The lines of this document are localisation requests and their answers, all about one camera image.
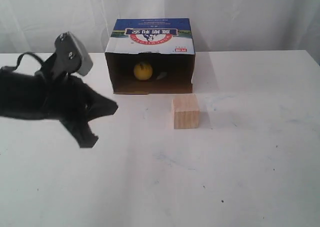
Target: wooden cube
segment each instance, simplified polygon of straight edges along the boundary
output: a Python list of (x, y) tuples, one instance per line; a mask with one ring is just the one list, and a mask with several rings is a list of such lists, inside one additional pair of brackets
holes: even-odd
[(177, 95), (172, 100), (172, 115), (175, 129), (198, 128), (200, 109), (196, 95)]

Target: yellow ball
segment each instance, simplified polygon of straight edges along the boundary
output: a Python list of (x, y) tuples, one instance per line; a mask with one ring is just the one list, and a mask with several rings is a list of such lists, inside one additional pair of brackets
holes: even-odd
[(147, 81), (151, 78), (153, 70), (148, 62), (140, 62), (134, 66), (134, 76), (140, 81)]

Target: white table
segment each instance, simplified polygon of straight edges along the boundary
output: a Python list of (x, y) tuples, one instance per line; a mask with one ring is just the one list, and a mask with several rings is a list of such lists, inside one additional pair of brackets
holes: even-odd
[[(104, 54), (91, 57), (84, 81), (119, 105), (90, 122), (93, 149), (57, 121), (0, 119), (1, 227), (319, 226), (320, 67), (306, 51), (197, 53), (201, 124), (187, 130), (172, 129), (172, 95), (113, 95)], [(19, 70), (38, 68), (26, 56)]]

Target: open box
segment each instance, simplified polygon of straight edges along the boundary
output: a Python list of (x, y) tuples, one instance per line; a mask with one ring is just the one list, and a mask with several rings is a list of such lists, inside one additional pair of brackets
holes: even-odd
[[(192, 93), (195, 49), (188, 18), (118, 19), (105, 58), (115, 94)], [(137, 80), (134, 67), (147, 62), (152, 76)]]

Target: white backdrop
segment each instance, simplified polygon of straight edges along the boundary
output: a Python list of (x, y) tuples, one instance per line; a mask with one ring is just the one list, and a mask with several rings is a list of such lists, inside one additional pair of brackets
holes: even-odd
[(72, 31), (103, 52), (117, 18), (191, 20), (196, 51), (307, 50), (320, 61), (320, 0), (0, 0), (0, 53), (53, 52)]

